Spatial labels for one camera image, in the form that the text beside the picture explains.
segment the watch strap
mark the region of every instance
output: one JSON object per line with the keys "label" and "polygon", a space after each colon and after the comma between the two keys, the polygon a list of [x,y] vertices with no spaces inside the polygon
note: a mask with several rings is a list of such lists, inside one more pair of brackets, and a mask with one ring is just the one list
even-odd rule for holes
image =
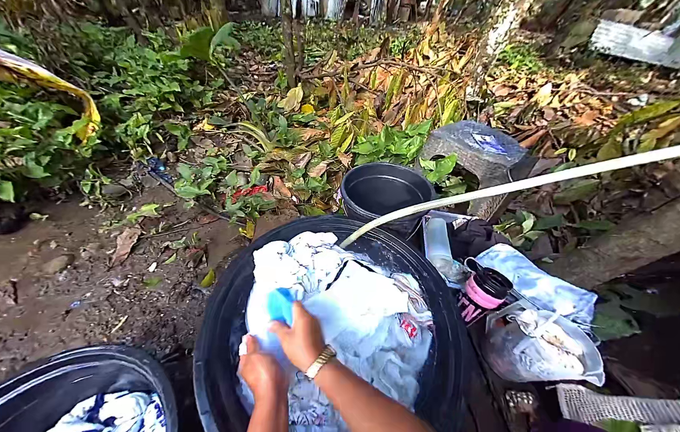
{"label": "watch strap", "polygon": [[318,355],[316,361],[314,361],[313,364],[311,364],[311,366],[307,368],[307,370],[305,371],[305,376],[311,380],[316,378],[318,371],[321,370],[321,368],[323,368],[325,364],[329,363],[329,360],[335,358],[336,356],[337,352],[335,351],[335,349],[329,344],[327,344],[326,346],[324,346],[324,349],[321,350],[321,354]]}

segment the black plastic basin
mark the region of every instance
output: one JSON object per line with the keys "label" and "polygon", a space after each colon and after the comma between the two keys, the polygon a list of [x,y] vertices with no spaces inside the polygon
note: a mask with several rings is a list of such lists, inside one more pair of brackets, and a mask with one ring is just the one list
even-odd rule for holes
{"label": "black plastic basin", "polygon": [[[302,218],[269,231],[242,250],[231,262],[207,300],[204,321],[193,353],[196,404],[206,432],[245,432],[249,415],[239,398],[236,375],[238,349],[246,333],[245,308],[255,267],[252,252],[273,240],[291,240],[305,232],[333,232],[344,240],[361,222],[342,216]],[[460,430],[469,414],[463,404],[469,378],[467,366],[475,364],[457,301],[441,275],[424,256],[400,238],[374,229],[348,250],[365,253],[375,264],[412,274],[433,311],[435,333],[431,352],[421,371],[415,411],[436,430]]]}
{"label": "black plastic basin", "polygon": [[177,431],[172,387],[144,351],[101,345],[65,351],[0,385],[0,432],[46,432],[76,404],[99,393],[158,393],[167,432]]}
{"label": "black plastic basin", "polygon": [[[403,165],[371,162],[345,174],[340,185],[345,214],[369,222],[384,214],[436,198],[433,185],[422,174]],[[383,228],[409,238],[427,211],[388,222]]]}

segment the blue sponge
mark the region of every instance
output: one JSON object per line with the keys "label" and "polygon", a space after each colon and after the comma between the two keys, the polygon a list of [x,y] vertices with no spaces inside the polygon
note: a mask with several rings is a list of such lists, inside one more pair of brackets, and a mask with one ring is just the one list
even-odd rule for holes
{"label": "blue sponge", "polygon": [[292,325],[291,308],[295,297],[286,288],[272,290],[268,294],[268,314],[271,320],[281,321],[289,327]]}

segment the hand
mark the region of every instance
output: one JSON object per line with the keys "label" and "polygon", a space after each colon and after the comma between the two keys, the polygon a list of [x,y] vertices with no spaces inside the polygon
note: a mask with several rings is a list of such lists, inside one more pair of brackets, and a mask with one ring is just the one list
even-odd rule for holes
{"label": "hand", "polygon": [[240,356],[239,374],[255,396],[255,402],[267,398],[277,398],[278,394],[286,394],[288,383],[284,369],[275,358],[260,352],[257,338],[245,334],[246,352]]}
{"label": "hand", "polygon": [[325,346],[321,325],[299,301],[292,304],[292,321],[291,328],[280,321],[271,321],[269,330],[276,334],[289,361],[306,372]]}

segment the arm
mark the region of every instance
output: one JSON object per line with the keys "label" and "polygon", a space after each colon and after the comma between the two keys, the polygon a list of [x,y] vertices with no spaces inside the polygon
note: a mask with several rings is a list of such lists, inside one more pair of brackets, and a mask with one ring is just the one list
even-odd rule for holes
{"label": "arm", "polygon": [[[321,326],[302,304],[295,302],[293,326],[274,321],[276,333],[289,361],[305,372],[324,349]],[[340,412],[351,430],[356,432],[429,432],[431,429],[407,408],[385,396],[371,384],[356,376],[337,359],[318,371],[316,385]]]}
{"label": "arm", "polygon": [[287,380],[276,359],[260,352],[256,338],[244,336],[246,354],[239,373],[255,396],[248,432],[286,432],[289,424]]}

